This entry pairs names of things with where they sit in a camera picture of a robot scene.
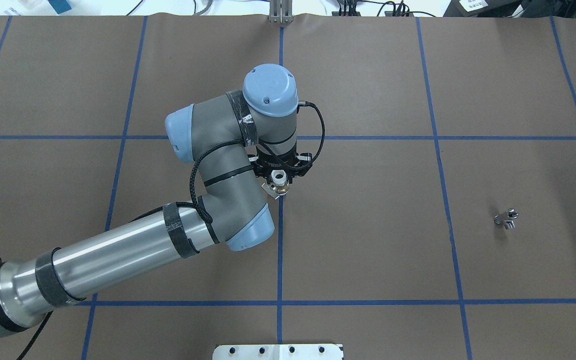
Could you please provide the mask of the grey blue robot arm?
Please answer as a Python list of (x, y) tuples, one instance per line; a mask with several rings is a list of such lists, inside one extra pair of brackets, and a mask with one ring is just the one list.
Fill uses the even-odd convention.
[(193, 166), (190, 200), (32, 260), (0, 257), (0, 338), (214, 244), (238, 252), (269, 239), (275, 224), (266, 194), (281, 196), (316, 159), (297, 151), (298, 110), (311, 105), (300, 100), (290, 70), (266, 63), (247, 73), (242, 88), (169, 114), (173, 152)]

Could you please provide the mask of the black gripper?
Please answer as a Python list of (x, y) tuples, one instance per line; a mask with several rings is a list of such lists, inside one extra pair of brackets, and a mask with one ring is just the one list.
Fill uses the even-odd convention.
[(290, 180), (303, 177), (313, 166), (314, 155), (310, 152), (297, 153), (297, 146), (286, 153), (269, 153), (262, 145), (256, 146), (256, 155), (248, 155), (247, 159), (257, 178), (269, 180), (273, 170), (284, 170)]

